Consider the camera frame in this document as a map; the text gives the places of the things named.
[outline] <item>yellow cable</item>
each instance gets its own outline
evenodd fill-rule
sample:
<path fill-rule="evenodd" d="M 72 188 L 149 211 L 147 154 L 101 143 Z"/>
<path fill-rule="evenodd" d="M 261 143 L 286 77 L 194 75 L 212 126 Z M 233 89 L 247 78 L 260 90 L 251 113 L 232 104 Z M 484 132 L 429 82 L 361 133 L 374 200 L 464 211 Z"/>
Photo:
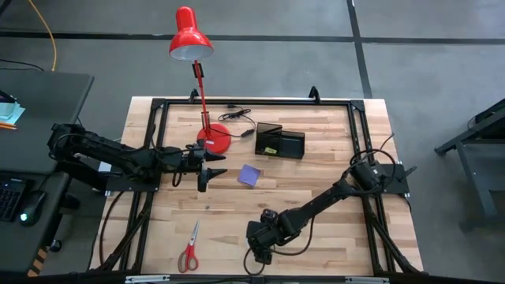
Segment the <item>yellow cable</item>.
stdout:
<path fill-rule="evenodd" d="M 49 26 L 47 25 L 46 21 L 44 20 L 44 17 L 42 17 L 42 15 L 40 14 L 40 12 L 37 9 L 37 7 L 35 6 L 35 4 L 33 4 L 32 0 L 28 0 L 28 1 L 30 2 L 30 5 L 32 5 L 32 8 L 35 10 L 37 15 L 39 15 L 39 18 L 42 21 L 42 23 L 44 24 L 44 26 L 46 26 L 46 30 L 50 36 L 50 41 L 53 43 L 54 59 L 53 59 L 53 68 L 51 68 L 51 71 L 54 72 L 56 70 L 56 58 L 58 57 L 58 53 L 56 52 L 56 42 L 54 41 L 53 33 L 49 29 Z"/>

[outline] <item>purple sponge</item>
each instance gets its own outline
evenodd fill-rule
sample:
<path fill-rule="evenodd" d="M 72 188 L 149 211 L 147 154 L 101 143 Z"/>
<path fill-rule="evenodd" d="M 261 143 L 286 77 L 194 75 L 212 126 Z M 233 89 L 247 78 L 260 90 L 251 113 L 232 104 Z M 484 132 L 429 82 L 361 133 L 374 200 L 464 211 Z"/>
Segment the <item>purple sponge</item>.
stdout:
<path fill-rule="evenodd" d="M 240 171 L 240 175 L 238 176 L 238 181 L 254 187 L 259 177 L 260 170 L 253 168 L 250 165 L 244 165 Z"/>

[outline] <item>lamp base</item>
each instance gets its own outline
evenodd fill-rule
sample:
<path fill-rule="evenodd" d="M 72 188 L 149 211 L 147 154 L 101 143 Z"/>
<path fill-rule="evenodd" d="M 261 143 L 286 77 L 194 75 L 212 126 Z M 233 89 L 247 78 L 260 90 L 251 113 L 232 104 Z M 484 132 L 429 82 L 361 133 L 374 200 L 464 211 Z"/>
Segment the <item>lamp base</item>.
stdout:
<path fill-rule="evenodd" d="M 231 144 L 230 131 L 224 125 L 211 123 L 210 135 L 207 136 L 205 129 L 201 129 L 197 139 L 205 139 L 205 147 L 216 154 L 222 154 L 228 150 Z"/>

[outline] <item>concrete floor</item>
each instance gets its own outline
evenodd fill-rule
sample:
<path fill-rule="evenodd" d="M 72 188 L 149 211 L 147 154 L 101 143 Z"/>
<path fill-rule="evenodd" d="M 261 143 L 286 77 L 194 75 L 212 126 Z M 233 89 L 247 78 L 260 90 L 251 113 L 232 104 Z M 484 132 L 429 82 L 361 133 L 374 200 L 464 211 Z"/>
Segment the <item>concrete floor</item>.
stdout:
<path fill-rule="evenodd" d="M 345 0 L 39 0 L 58 32 L 176 32 L 180 5 L 195 8 L 209 35 L 352 36 Z M 362 36 L 504 38 L 505 2 L 496 0 L 355 0 Z M 14 2 L 0 28 L 43 27 L 27 2 Z M 186 63 L 168 56 L 168 41 L 60 39 L 58 71 L 89 73 L 95 83 L 81 113 L 84 125 L 120 137 L 133 95 L 188 95 L 196 86 Z M 363 98 L 353 43 L 214 41 L 202 61 L 208 95 Z M 458 223 L 478 214 L 455 153 L 433 152 L 476 113 L 504 97 L 504 45 L 364 44 L 374 98 L 387 101 L 398 154 L 418 170 L 409 177 L 413 220 L 425 270 L 434 275 L 505 281 L 502 228 L 464 234 Z M 47 69 L 48 39 L 0 38 L 0 58 Z M 64 220 L 65 247 L 43 273 L 86 269 L 103 198 L 74 186 L 83 211 Z"/>

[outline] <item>black desk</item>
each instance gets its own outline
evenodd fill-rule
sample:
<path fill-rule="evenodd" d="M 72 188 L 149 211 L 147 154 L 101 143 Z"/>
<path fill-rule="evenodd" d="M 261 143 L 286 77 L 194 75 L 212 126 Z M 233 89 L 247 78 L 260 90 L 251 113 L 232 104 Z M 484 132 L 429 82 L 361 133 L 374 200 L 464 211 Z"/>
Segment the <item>black desk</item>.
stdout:
<path fill-rule="evenodd" d="M 450 150 L 458 151 L 466 178 L 481 202 L 483 216 L 461 222 L 463 231 L 505 223 L 505 215 L 497 210 L 493 199 L 493 193 L 505 191 L 504 106 L 505 99 L 478 114 L 472 128 L 435 148 L 442 156 Z"/>
<path fill-rule="evenodd" d="M 18 130 L 0 129 L 0 170 L 53 172 L 56 162 L 47 156 L 51 127 L 76 122 L 92 82 L 84 74 L 0 70 L 0 90 L 26 109 L 16 122 Z"/>
<path fill-rule="evenodd" d="M 42 174 L 19 174 L 19 178 L 35 181 L 31 190 L 37 190 L 43 179 Z M 37 252 L 51 244 L 62 215 L 59 214 L 62 197 L 70 182 L 68 174 L 52 174 L 41 188 L 46 192 L 42 214 L 39 221 L 30 227 L 15 222 L 0 222 L 0 272 L 26 275 L 32 268 Z"/>
<path fill-rule="evenodd" d="M 0 173 L 17 173 L 36 181 L 46 192 L 43 213 L 32 227 L 0 222 L 0 272 L 26 275 L 39 248 L 50 245 L 62 215 L 69 176 L 53 171 L 57 163 L 48 157 L 54 123 L 75 123 L 93 78 L 89 75 L 0 70 L 0 89 L 16 97 L 26 111 L 16 123 L 18 130 L 0 129 Z"/>

